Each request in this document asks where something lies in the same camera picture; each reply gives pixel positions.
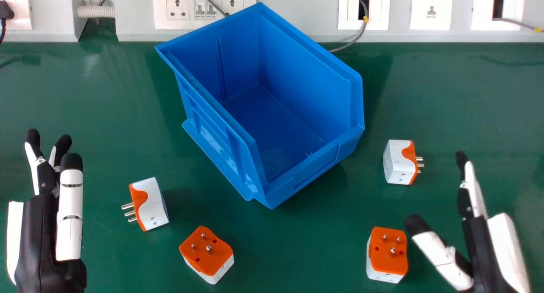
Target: blue storage container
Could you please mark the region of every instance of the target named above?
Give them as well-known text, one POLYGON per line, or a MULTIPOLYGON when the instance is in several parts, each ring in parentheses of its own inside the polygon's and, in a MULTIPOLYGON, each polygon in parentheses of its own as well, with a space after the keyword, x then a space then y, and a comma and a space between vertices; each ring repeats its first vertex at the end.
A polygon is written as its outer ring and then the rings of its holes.
POLYGON ((275 208, 365 129, 361 76, 262 3, 156 49, 176 73, 183 128, 246 200, 275 208))

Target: green table surface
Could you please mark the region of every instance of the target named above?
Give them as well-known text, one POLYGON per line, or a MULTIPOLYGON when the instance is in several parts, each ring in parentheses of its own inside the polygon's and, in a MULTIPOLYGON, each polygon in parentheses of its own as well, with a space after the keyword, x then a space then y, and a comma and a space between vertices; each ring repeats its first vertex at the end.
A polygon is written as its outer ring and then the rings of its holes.
MULTIPOLYGON (((8 201, 33 194, 27 129, 41 132, 47 156, 70 134, 85 166, 88 293, 454 292, 412 242, 401 283, 369 280, 365 245, 374 226, 402 229, 418 212, 466 254, 460 149, 490 215, 507 212, 517 225, 533 291, 544 287, 544 45, 357 44, 338 53, 363 77, 366 130, 351 156, 269 210, 245 202, 182 129, 175 77, 156 43, 119 43, 113 29, 89 23, 74 44, 0 45, 0 233, 8 201), (385 182, 391 138, 414 140, 425 157, 412 186, 385 182), (128 184, 148 177, 157 177, 170 223, 143 233, 120 206, 128 184), (199 225, 235 253, 216 286, 178 251, 199 225)), ((1 270, 0 291, 15 292, 1 270)))

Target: metal prong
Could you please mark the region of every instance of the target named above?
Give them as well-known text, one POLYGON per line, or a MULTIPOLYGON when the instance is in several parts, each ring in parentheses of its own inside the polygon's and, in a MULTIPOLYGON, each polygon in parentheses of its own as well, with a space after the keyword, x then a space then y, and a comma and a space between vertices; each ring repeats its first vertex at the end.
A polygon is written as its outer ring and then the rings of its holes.
POLYGON ((123 206, 121 206, 121 209, 122 210, 127 210, 127 209, 130 209, 134 207, 134 203, 128 203, 128 204, 124 204, 123 206))

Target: white flexible hose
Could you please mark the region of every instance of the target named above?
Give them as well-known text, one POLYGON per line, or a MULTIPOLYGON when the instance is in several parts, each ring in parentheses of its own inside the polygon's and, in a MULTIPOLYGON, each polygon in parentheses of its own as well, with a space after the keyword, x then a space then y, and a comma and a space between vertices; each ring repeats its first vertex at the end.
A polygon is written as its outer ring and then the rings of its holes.
POLYGON ((78 6, 77 16, 80 18, 115 18, 114 6, 78 6))

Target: white switch panel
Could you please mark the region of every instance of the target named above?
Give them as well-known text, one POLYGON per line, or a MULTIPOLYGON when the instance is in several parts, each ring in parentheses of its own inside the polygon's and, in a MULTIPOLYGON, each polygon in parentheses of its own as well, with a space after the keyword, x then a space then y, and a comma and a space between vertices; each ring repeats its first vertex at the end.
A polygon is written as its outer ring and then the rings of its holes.
MULTIPOLYGON (((338 30, 359 30, 359 0, 338 0, 338 30)), ((389 28, 389 1, 369 0, 369 23, 366 30, 387 30, 389 28)))
POLYGON ((412 0, 411 30, 449 30, 453 0, 412 0))
MULTIPOLYGON (((494 0, 474 0, 472 8, 472 30, 519 31, 520 26, 502 21, 493 21, 494 0)), ((502 18, 522 22, 525 0, 504 0, 502 18)))
POLYGON ((15 18, 6 21, 8 30, 32 30, 30 0, 5 0, 15 13, 15 18))
MULTIPOLYGON (((227 14, 257 3, 257 0, 212 1, 227 14)), ((153 15, 155 28, 161 30, 194 30, 224 18, 206 0, 153 0, 153 15)))

